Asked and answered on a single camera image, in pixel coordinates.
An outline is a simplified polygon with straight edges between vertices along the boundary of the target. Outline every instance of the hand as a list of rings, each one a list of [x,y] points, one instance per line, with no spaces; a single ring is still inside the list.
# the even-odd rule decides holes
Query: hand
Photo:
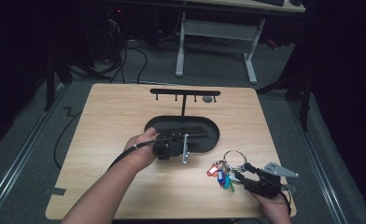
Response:
[[[268,199],[250,192],[250,194],[259,201],[262,212],[273,224],[289,224],[289,210],[285,199],[278,194],[273,199]]]
[[[124,151],[134,144],[140,144],[157,138],[157,132],[154,128],[148,128],[144,133],[134,136],[128,140],[125,145]],[[156,159],[156,155],[153,152],[153,146],[143,146],[133,152],[129,153],[122,160],[130,163],[130,165],[136,169],[137,172],[145,169],[153,163]]]

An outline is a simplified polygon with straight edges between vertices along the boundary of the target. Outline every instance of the desk leg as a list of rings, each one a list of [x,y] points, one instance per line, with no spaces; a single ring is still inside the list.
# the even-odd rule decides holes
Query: desk leg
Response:
[[[182,22],[180,24],[180,45],[177,53],[176,76],[183,77],[184,66],[184,37],[186,32],[186,12],[182,12]]]
[[[259,26],[257,27],[255,35],[253,37],[252,46],[250,47],[250,51],[249,51],[249,53],[244,54],[247,75],[249,76],[249,82],[251,84],[257,83],[256,74],[255,74],[255,71],[253,69],[253,64],[252,64],[252,57],[255,52],[256,46],[259,42],[259,38],[260,38],[262,27],[264,26],[264,23],[265,23],[265,19],[260,20]]]

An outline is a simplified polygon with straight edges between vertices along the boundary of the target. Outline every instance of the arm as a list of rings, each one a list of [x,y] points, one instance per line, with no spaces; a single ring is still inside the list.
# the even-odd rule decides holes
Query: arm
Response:
[[[156,137],[156,131],[149,128],[143,134],[132,137],[125,149]],[[84,193],[62,223],[111,223],[136,174],[155,158],[152,146],[144,146],[128,154]]]
[[[252,192],[250,194],[259,202],[262,212],[267,216],[271,224],[291,223],[288,207],[281,195],[278,194],[273,199],[268,199]]]

